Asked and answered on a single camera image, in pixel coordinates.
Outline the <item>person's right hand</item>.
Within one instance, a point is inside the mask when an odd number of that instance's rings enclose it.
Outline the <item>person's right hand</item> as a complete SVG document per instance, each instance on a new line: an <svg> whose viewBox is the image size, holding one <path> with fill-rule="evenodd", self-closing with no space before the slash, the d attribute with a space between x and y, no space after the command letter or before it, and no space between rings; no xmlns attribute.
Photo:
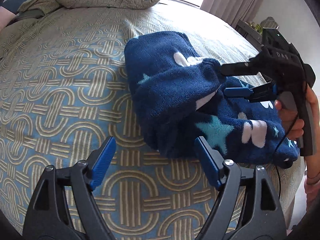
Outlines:
<svg viewBox="0 0 320 240"><path fill-rule="evenodd" d="M312 116L314 121L314 131L316 136L316 154L313 154L312 156L315 157L316 155L319 155L319 104L318 104L318 98L314 91L307 86L307 92L306 92L306 100L310 103L311 110L312 110ZM294 118L297 115L297 112L284 109L282 107L282 104L279 100L276 100L274 102L274 106L276 110L278 111L278 115L281 119L281 123L285 131L289 129L289 126L293 123ZM289 139L296 139L303 135L303 128L304 128L304 121L302 119L297 119L295 122L293 128L288 133Z"/></svg>

